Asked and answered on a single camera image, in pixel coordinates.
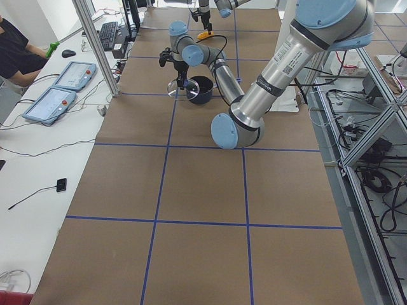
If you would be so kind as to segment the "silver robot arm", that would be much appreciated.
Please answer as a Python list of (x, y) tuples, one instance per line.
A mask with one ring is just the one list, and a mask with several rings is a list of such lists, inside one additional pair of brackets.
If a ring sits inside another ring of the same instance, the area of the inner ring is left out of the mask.
[[(214, 35), (214, 31), (212, 28), (212, 24), (210, 22), (210, 8), (209, 8), (209, 1), (198, 1), (198, 8), (196, 10), (192, 10), (190, 5), (193, 1), (166, 1), (166, 3), (183, 3), (188, 5), (188, 9), (190, 11), (190, 15), (195, 22), (198, 22), (201, 19), (204, 32), (198, 35), (198, 39), (202, 40), (207, 37), (211, 37)], [(231, 15), (232, 11), (239, 6), (247, 3), (247, 1), (229, 1), (229, 0), (220, 0), (214, 1), (216, 8), (221, 15), (222, 18), (227, 18)], [(172, 22), (169, 26), (169, 34), (171, 36), (178, 36), (181, 34), (186, 33), (186, 26), (181, 25), (180, 21)]]
[(222, 149), (252, 146), (264, 134), (263, 116), (309, 60), (323, 51), (346, 51), (370, 44), (375, 1), (297, 1), (289, 34), (248, 92), (243, 92), (219, 49), (194, 42), (182, 21), (169, 26), (170, 49), (187, 66), (206, 65), (229, 104), (214, 117), (211, 136)]

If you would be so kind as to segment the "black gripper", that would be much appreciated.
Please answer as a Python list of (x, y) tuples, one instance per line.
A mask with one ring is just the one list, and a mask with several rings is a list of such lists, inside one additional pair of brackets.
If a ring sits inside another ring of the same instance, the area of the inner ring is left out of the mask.
[(198, 9), (200, 14), (201, 22), (206, 25), (207, 32), (209, 34), (213, 33), (212, 24), (210, 23), (210, 8), (209, 6), (200, 6)]
[(188, 84), (187, 72), (190, 66), (183, 60), (174, 60), (173, 65), (174, 69), (178, 72), (177, 87), (184, 90)]

